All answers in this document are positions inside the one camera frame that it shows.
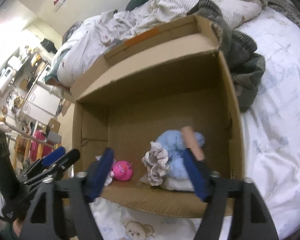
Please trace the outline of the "person left hand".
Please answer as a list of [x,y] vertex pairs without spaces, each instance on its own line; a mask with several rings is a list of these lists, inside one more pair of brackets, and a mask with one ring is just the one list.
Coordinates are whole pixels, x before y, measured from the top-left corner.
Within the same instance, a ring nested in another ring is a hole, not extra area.
[[24,221],[22,219],[16,219],[12,224],[13,232],[17,237],[20,236],[20,232],[22,230],[23,223],[24,223]]

